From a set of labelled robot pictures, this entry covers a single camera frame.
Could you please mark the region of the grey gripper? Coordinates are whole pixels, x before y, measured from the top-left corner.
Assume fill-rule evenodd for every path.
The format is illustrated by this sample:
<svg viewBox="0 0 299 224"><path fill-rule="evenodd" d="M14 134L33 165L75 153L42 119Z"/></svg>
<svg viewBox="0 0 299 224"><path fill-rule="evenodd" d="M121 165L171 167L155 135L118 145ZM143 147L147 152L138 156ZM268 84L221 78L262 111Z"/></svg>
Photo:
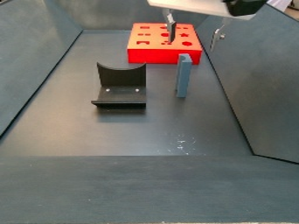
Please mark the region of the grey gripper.
<svg viewBox="0 0 299 224"><path fill-rule="evenodd" d="M210 50L214 51L218 42L226 38L225 29L230 25L233 18L250 20L268 3L268 0L147 0L147 2L154 7L165 8L163 18L170 43L174 42L177 28L171 10L224 17L222 25L214 31L210 42Z"/></svg>

